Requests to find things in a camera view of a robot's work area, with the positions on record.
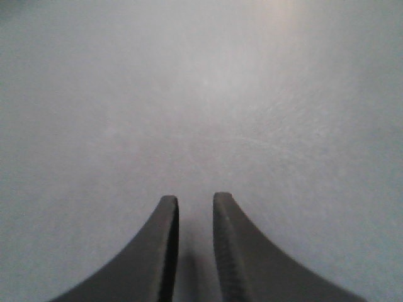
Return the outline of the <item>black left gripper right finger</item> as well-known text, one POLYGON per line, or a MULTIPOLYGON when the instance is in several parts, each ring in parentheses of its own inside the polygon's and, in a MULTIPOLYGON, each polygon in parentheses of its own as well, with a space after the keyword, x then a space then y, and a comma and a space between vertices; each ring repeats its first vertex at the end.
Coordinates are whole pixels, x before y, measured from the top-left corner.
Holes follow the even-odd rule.
POLYGON ((213 248, 224 301, 363 301, 279 249, 231 193, 213 197, 213 248))

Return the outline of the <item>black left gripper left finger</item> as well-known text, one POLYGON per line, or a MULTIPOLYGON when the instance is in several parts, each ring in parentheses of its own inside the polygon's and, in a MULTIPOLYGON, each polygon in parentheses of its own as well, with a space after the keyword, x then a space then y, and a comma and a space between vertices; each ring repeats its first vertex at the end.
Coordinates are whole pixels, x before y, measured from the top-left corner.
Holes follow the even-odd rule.
POLYGON ((172 301, 178 249, 178 199, 163 196, 121 252, 56 301, 172 301))

